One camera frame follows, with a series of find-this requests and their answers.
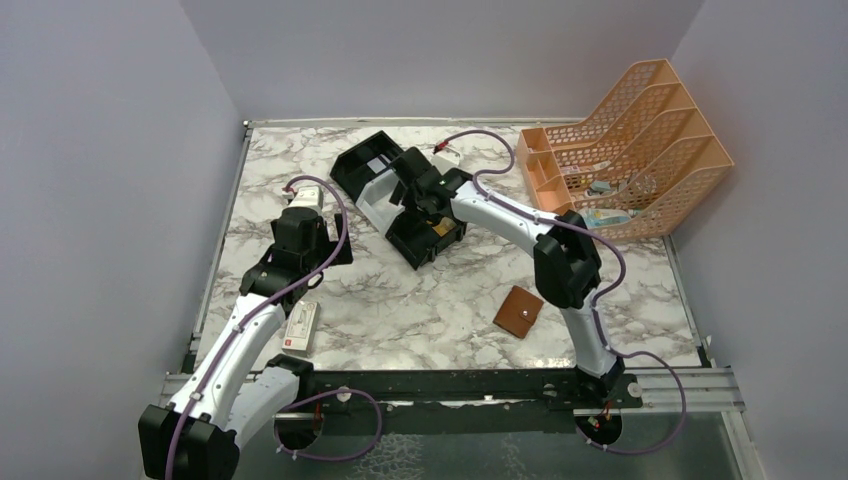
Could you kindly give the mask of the black and white card tray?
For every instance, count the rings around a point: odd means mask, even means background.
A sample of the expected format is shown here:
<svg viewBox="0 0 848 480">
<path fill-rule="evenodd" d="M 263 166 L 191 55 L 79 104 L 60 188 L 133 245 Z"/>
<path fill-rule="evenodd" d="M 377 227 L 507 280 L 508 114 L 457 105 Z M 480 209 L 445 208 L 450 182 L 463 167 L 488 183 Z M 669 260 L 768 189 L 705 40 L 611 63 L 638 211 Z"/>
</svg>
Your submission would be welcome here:
<svg viewBox="0 0 848 480">
<path fill-rule="evenodd" d="M 404 150 L 383 130 L 338 155 L 330 177 L 413 269 L 466 234 L 450 200 L 470 175 L 441 173 L 418 148 Z"/>
</svg>

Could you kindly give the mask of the brown leather card holder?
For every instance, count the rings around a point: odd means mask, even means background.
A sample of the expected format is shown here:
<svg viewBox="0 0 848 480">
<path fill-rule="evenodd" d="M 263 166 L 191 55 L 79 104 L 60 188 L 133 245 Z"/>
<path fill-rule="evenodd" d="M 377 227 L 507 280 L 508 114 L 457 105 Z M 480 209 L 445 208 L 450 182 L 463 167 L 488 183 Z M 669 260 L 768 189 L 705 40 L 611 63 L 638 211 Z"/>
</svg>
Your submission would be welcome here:
<svg viewBox="0 0 848 480">
<path fill-rule="evenodd" d="M 493 323 L 516 338 L 524 339 L 534 326 L 544 301 L 520 287 L 513 286 L 496 313 Z"/>
</svg>

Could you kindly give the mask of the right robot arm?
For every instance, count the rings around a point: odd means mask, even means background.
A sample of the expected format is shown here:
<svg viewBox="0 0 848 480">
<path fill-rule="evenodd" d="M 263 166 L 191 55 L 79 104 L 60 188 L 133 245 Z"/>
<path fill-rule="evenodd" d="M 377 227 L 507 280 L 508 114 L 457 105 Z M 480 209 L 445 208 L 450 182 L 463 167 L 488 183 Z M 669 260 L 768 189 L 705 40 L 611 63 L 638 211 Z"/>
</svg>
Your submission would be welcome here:
<svg viewBox="0 0 848 480">
<path fill-rule="evenodd" d="M 582 217 L 532 209 L 483 188 L 458 168 L 440 173 L 417 148 L 401 153 L 389 168 L 398 179 L 390 201 L 401 210 L 386 237 L 410 266 L 433 261 L 462 240 L 470 224 L 518 246 L 533 260 L 537 292 L 565 320 L 577 354 L 579 398 L 592 407 L 612 399 L 624 365 L 606 349 L 604 331 L 590 317 L 602 262 Z"/>
</svg>

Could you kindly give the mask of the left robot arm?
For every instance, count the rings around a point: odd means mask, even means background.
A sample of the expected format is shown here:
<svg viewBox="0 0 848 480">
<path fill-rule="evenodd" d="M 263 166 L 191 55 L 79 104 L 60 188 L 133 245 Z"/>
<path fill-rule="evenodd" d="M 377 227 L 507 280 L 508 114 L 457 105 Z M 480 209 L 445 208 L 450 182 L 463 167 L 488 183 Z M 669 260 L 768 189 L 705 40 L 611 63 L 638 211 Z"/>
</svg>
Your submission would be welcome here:
<svg viewBox="0 0 848 480">
<path fill-rule="evenodd" d="M 272 368 L 257 387 L 245 381 L 310 280 L 351 263 L 347 212 L 334 221 L 336 240 L 314 207 L 289 206 L 272 221 L 274 241 L 245 272 L 230 319 L 207 357 L 165 406 L 150 405 L 139 419 L 147 477 L 230 479 L 244 445 L 276 406 L 298 411 L 313 401 L 313 382 L 283 367 Z"/>
</svg>

